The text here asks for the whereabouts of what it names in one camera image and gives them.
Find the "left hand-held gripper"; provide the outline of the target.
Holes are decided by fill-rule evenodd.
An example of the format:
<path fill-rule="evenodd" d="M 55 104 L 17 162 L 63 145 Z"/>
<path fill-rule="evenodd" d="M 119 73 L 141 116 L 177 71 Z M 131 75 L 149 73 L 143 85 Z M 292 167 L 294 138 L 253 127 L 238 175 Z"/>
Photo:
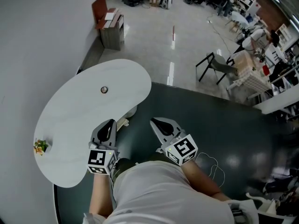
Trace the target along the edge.
<path fill-rule="evenodd" d="M 109 119 L 97 126 L 91 135 L 87 169 L 90 173 L 110 175 L 118 160 L 117 123 Z"/>

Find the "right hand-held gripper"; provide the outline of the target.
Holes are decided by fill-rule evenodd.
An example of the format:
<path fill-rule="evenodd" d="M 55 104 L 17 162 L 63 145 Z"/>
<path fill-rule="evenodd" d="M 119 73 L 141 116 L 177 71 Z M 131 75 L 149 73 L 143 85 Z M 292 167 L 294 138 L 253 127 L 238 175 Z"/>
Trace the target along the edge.
<path fill-rule="evenodd" d="M 182 166 L 196 157 L 198 147 L 195 141 L 176 121 L 162 117 L 151 118 L 150 125 L 168 159 Z"/>

